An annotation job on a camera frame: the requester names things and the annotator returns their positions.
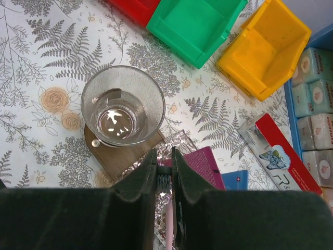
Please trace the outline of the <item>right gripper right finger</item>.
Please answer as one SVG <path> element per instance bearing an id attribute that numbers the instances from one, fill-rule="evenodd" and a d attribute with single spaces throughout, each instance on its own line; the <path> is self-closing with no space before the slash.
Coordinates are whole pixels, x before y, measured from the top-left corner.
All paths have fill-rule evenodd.
<path id="1" fill-rule="evenodd" d="M 302 191 L 222 191 L 172 150 L 177 249 L 332 249 L 332 214 Z"/>

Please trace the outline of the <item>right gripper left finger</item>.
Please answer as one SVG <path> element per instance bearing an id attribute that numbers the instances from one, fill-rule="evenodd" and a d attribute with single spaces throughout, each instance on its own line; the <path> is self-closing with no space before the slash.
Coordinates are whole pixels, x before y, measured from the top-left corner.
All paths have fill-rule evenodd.
<path id="1" fill-rule="evenodd" d="M 1 249 L 152 249 L 157 152 L 103 189 L 1 189 Z"/>

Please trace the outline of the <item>pink capped toothbrush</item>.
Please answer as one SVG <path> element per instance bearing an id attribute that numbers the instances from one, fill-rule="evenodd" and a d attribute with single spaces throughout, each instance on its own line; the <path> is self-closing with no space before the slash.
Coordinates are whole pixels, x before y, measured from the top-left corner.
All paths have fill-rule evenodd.
<path id="1" fill-rule="evenodd" d="M 165 249 L 172 250 L 173 242 L 173 208 L 172 202 L 165 207 Z"/>

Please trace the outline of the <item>blue toothpaste tube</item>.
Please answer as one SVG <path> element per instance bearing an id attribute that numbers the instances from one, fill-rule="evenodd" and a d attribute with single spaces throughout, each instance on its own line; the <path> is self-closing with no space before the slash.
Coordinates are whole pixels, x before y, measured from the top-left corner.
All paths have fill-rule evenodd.
<path id="1" fill-rule="evenodd" d="M 248 189 L 248 171 L 239 170 L 221 174 L 226 190 L 246 191 Z"/>

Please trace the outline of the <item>pink toothpaste tube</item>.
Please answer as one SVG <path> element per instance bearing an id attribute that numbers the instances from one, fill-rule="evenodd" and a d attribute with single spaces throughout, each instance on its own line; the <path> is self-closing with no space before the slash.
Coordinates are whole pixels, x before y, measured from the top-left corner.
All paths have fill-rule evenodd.
<path id="1" fill-rule="evenodd" d="M 185 193 L 225 190 L 210 147 L 204 147 L 186 155 L 173 147 L 171 158 L 164 160 L 162 165 L 171 167 L 171 179 L 175 183 L 175 189 L 183 189 Z"/>

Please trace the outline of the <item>grey toothbrush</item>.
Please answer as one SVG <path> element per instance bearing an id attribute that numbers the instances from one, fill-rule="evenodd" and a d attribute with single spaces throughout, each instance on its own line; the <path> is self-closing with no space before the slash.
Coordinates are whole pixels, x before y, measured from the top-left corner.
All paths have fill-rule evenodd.
<path id="1" fill-rule="evenodd" d="M 157 192 L 171 193 L 171 175 L 172 169 L 169 166 L 157 167 Z"/>

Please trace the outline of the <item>clear textured acrylic holder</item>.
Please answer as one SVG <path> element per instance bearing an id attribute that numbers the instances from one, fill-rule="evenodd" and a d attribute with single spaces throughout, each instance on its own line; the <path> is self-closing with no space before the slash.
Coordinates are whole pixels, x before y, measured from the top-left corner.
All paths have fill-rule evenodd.
<path id="1" fill-rule="evenodd" d="M 193 141 L 187 136 L 184 130 L 178 131 L 163 139 L 153 148 L 157 150 L 157 158 L 160 162 L 171 158 L 172 148 L 176 147 L 181 154 L 186 155 L 197 150 Z M 118 175 L 118 180 L 123 179 L 136 169 L 146 157 L 141 156 L 137 161 L 127 167 Z M 166 249 L 166 208 L 172 199 L 172 192 L 160 193 L 156 195 L 155 209 L 155 229 L 153 239 L 153 249 Z"/>

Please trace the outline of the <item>clear glass cup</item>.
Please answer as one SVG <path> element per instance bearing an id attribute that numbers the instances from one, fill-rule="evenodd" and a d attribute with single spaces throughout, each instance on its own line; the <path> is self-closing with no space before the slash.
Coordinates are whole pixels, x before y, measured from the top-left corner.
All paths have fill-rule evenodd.
<path id="1" fill-rule="evenodd" d="M 86 126 L 104 145 L 142 143 L 160 129 L 165 99 L 159 84 L 132 66 L 111 66 L 85 84 L 81 112 Z"/>

